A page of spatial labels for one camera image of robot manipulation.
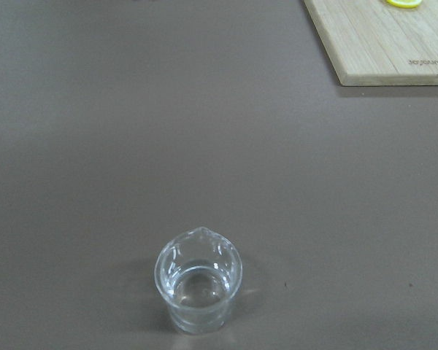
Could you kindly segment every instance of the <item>yellow lemon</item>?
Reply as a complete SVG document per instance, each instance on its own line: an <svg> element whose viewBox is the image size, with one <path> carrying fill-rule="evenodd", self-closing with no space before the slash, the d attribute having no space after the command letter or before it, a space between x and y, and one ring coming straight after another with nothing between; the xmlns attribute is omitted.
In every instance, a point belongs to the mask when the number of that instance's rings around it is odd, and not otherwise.
<svg viewBox="0 0 438 350"><path fill-rule="evenodd" d="M397 6L397 7L403 7L405 9L412 9L413 7L417 7L420 5L422 0L386 0L391 5Z"/></svg>

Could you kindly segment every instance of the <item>transparent glass container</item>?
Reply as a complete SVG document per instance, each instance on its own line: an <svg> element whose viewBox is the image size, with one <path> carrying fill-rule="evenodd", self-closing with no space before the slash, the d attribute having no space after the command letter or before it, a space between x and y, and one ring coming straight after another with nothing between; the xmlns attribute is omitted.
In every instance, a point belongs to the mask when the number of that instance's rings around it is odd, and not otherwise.
<svg viewBox="0 0 438 350"><path fill-rule="evenodd" d="M154 276L175 326L187 333L207 333L231 314L242 282L242 261L227 238L198 227L162 249Z"/></svg>

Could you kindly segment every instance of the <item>brown gray surface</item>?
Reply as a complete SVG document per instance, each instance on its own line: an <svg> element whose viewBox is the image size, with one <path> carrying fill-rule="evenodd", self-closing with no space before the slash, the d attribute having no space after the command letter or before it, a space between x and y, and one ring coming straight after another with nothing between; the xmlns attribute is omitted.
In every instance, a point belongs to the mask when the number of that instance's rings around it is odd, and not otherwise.
<svg viewBox="0 0 438 350"><path fill-rule="evenodd" d="M191 337L200 225L245 269ZM300 1L0 1L7 349L438 349L438 87L340 87Z"/></svg>

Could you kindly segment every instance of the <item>water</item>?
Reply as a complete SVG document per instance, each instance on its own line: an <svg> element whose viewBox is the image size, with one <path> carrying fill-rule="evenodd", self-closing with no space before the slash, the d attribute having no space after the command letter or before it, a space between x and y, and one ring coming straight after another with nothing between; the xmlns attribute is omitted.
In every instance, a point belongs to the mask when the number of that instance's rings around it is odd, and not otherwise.
<svg viewBox="0 0 438 350"><path fill-rule="evenodd" d="M204 308L221 301L230 292L228 275L217 263L194 261L172 274L176 304Z"/></svg>

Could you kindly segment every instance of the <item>wooden cutting board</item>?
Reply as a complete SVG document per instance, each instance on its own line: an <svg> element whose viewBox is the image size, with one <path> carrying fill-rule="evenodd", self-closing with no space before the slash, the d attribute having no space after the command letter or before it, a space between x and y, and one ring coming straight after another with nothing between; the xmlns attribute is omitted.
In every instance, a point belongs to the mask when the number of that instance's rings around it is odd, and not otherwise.
<svg viewBox="0 0 438 350"><path fill-rule="evenodd" d="M438 0L304 0L341 84L438 85Z"/></svg>

